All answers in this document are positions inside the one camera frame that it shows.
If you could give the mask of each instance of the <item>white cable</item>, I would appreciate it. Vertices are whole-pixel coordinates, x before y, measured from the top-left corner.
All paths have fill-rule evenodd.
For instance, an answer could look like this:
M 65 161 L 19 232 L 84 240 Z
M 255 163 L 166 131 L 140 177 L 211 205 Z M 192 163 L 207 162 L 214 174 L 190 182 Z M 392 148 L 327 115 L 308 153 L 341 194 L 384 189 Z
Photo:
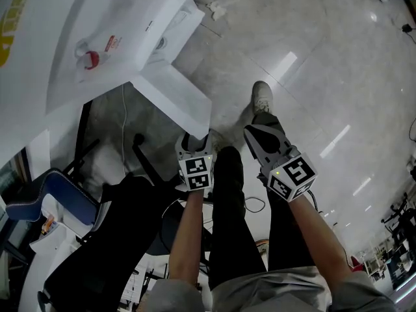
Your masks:
M 127 107 L 125 106 L 125 99 L 124 99 L 124 84 L 122 85 L 122 97 L 123 97 L 123 106 L 124 106 L 124 121 L 123 121 L 123 127 L 122 127 L 122 160 L 123 160 L 124 176 L 126 176 L 127 173 L 125 171 L 125 158 L 124 158 L 124 127 L 127 121 Z

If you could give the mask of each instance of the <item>yellow logo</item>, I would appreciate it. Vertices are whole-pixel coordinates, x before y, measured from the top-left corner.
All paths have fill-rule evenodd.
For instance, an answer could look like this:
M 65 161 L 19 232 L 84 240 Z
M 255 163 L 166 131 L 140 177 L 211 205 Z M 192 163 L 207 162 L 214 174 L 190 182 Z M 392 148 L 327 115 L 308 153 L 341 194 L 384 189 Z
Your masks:
M 14 32 L 18 28 L 20 15 L 26 0 L 13 0 L 10 8 L 3 13 L 0 20 L 0 67 L 10 55 L 10 48 L 14 41 Z

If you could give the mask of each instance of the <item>shirt sleeve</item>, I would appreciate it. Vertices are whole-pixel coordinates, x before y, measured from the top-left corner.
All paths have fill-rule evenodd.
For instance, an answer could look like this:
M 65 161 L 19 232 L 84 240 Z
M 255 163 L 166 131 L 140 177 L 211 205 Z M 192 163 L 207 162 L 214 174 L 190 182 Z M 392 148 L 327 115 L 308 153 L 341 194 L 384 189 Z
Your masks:
M 201 294 L 180 279 L 160 279 L 146 300 L 147 312 L 204 312 Z
M 393 312 L 394 303 L 374 288 L 368 275 L 364 272 L 352 273 L 332 295 L 333 312 Z

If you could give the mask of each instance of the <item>chair backrest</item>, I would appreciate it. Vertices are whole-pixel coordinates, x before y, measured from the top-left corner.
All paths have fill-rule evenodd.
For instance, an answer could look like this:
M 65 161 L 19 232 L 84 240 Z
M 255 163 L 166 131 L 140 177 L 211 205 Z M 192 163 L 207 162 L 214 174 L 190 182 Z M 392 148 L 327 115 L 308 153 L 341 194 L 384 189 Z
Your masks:
M 90 225 L 95 222 L 97 202 L 58 169 L 50 169 L 24 186 L 14 200 L 6 205 L 8 217 L 13 220 L 37 221 L 47 194 L 52 195 L 83 224 Z

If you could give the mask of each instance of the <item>forearm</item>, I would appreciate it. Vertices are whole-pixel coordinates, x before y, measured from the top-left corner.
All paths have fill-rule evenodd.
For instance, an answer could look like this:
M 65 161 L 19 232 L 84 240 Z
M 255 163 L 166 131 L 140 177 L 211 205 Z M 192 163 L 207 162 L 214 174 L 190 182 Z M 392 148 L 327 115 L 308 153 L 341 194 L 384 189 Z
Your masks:
M 289 207 L 313 261 L 333 291 L 351 274 L 343 246 L 305 196 L 290 202 Z
M 201 259 L 203 191 L 191 192 L 169 258 L 170 278 L 195 285 Z

